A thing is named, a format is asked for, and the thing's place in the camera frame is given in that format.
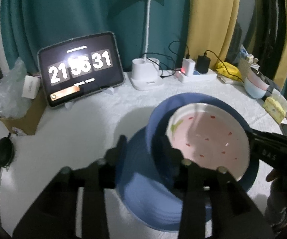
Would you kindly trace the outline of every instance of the finger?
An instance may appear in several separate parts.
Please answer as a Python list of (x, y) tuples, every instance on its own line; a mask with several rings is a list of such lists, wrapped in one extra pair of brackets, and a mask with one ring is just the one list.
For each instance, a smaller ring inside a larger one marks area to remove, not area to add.
[(273, 169), (267, 176), (266, 176), (266, 181), (271, 182), (278, 178), (281, 175), (280, 171)]

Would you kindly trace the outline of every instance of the cardboard box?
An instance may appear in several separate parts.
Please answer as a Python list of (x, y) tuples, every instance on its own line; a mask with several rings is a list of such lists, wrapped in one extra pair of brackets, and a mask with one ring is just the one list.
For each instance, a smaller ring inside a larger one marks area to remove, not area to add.
[(47, 102), (44, 96), (44, 92), (42, 89), (40, 89), (24, 117), (20, 119), (5, 119), (0, 117), (0, 120), (3, 122), (10, 133), (16, 133), (16, 130), (20, 130), (27, 135), (34, 135), (46, 105)]

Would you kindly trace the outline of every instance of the number 31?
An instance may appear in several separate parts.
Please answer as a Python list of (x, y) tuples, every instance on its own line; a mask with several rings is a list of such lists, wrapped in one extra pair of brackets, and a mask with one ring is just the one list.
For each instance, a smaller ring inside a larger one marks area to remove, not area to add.
[(93, 64), (94, 68), (96, 69), (101, 69), (103, 67), (103, 61), (102, 61), (102, 57), (106, 59), (106, 64), (108, 66), (111, 65), (110, 62), (110, 58), (109, 58), (109, 54), (108, 51), (103, 52), (102, 55), (95, 53), (92, 55), (92, 59), (95, 61), (96, 64)]

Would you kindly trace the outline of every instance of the desk lamp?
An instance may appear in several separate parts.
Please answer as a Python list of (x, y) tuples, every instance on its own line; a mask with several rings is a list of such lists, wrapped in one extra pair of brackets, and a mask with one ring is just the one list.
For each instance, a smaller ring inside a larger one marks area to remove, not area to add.
[(163, 86), (162, 78), (159, 76), (159, 64), (156, 59), (147, 59), (149, 43), (149, 18), (150, 18), (151, 0), (147, 2), (146, 18), (146, 44), (143, 58), (136, 58), (132, 61), (132, 70), (130, 81), (135, 89), (140, 91), (152, 90)]

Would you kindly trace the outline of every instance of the tablet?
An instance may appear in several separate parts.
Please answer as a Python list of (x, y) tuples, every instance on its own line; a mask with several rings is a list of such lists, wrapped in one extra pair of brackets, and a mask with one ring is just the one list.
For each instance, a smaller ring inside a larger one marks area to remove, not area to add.
[(124, 82), (112, 32), (74, 38), (43, 48), (37, 58), (51, 107)]

